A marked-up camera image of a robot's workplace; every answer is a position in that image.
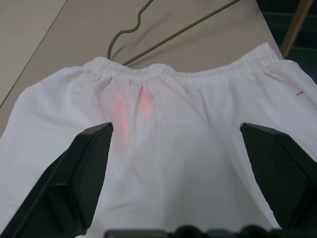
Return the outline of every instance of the white trousers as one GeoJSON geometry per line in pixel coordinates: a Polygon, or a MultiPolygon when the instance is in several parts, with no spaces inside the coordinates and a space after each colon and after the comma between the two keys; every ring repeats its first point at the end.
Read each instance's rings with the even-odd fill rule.
{"type": "Polygon", "coordinates": [[[317,160],[317,86],[267,43],[198,73],[95,58],[25,89],[15,103],[0,139],[0,231],[74,137],[109,121],[106,177],[88,237],[184,224],[278,227],[253,176],[242,122],[289,134],[317,160]]]}

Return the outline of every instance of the red mark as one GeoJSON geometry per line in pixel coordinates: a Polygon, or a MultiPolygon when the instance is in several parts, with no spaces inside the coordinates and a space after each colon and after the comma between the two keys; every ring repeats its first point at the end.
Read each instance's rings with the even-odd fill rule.
{"type": "Polygon", "coordinates": [[[144,117],[149,118],[152,111],[153,99],[152,94],[148,89],[144,89],[143,87],[139,93],[139,102],[138,108],[142,110],[144,117]]]}
{"type": "Polygon", "coordinates": [[[123,134],[125,144],[129,140],[129,116],[128,105],[122,95],[118,95],[112,105],[113,116],[117,120],[117,124],[120,126],[120,130],[123,134]]]}

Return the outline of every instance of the metal hanger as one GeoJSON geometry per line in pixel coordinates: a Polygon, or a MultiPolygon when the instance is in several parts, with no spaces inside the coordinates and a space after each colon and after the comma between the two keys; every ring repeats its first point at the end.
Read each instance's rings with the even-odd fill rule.
{"type": "MultiPolygon", "coordinates": [[[[139,29],[139,27],[140,27],[140,25],[141,25],[141,15],[142,15],[142,13],[144,12],[144,10],[145,10],[153,1],[154,1],[154,0],[149,0],[149,1],[143,6],[143,8],[141,8],[141,10],[140,10],[139,13],[138,13],[138,23],[137,23],[137,25],[136,25],[134,28],[132,28],[132,29],[130,29],[130,30],[119,31],[119,32],[115,35],[115,37],[112,39],[112,41],[111,41],[111,43],[110,43],[110,45],[109,45],[109,47],[108,47],[108,53],[107,53],[107,58],[108,58],[109,60],[111,59],[111,50],[112,50],[112,47],[113,47],[115,41],[119,38],[120,35],[125,34],[125,33],[132,33],[132,32],[135,32],[136,30],[139,29]]],[[[152,46],[152,47],[149,48],[148,50],[146,50],[146,51],[140,53],[139,55],[135,56],[134,58],[128,60],[128,61],[125,62],[125,63],[123,63],[123,65],[128,65],[129,63],[132,63],[133,61],[135,61],[135,60],[141,58],[142,56],[144,56],[144,55],[146,55],[147,53],[149,53],[149,52],[155,50],[157,47],[159,47],[159,46],[165,44],[166,42],[168,42],[168,41],[170,41],[171,39],[175,38],[176,36],[182,34],[183,32],[189,30],[190,28],[196,26],[197,24],[199,24],[199,23],[205,21],[206,19],[212,17],[213,15],[216,15],[217,13],[219,13],[219,12],[225,10],[226,8],[228,8],[228,7],[232,6],[232,5],[234,5],[234,4],[237,3],[238,1],[240,1],[240,0],[233,0],[232,2],[230,2],[230,3],[226,4],[225,6],[219,8],[218,10],[216,10],[216,11],[214,11],[214,12],[208,14],[207,16],[204,16],[204,17],[200,18],[199,20],[195,21],[194,23],[192,23],[192,24],[190,24],[190,25],[184,27],[184,28],[181,29],[180,31],[174,33],[174,34],[171,35],[170,37],[167,37],[165,40],[162,40],[161,42],[159,42],[159,43],[157,43],[156,45],[152,46]]]]}

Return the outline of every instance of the elastic waistband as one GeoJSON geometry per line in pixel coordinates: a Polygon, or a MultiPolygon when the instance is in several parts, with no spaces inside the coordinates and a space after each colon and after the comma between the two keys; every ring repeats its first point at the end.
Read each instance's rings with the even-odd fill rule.
{"type": "Polygon", "coordinates": [[[97,57],[85,64],[84,67],[95,73],[101,80],[104,77],[124,77],[132,81],[142,82],[162,74],[168,74],[184,83],[202,83],[212,82],[215,79],[240,77],[260,70],[276,61],[279,61],[277,55],[268,43],[264,43],[231,64],[196,73],[177,72],[171,66],[161,63],[152,64],[143,69],[131,69],[104,57],[97,57]]]}

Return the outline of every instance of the gray surface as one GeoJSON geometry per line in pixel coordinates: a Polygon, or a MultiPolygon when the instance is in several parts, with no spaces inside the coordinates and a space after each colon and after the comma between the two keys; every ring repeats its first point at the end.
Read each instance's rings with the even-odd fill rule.
{"type": "MultiPolygon", "coordinates": [[[[146,1],[68,0],[0,108],[0,134],[16,99],[26,87],[63,67],[83,65],[94,57],[106,56],[113,36],[134,27],[137,13],[146,1]]],[[[228,2],[154,1],[143,13],[140,29],[121,36],[115,43],[113,54],[122,50],[113,60],[125,62],[228,2]]],[[[269,42],[280,56],[256,2],[241,0],[130,66],[142,68],[165,63],[178,71],[207,70],[231,63],[264,42],[269,42]]]]}
{"type": "Polygon", "coordinates": [[[66,0],[0,0],[0,104],[66,0]]]}

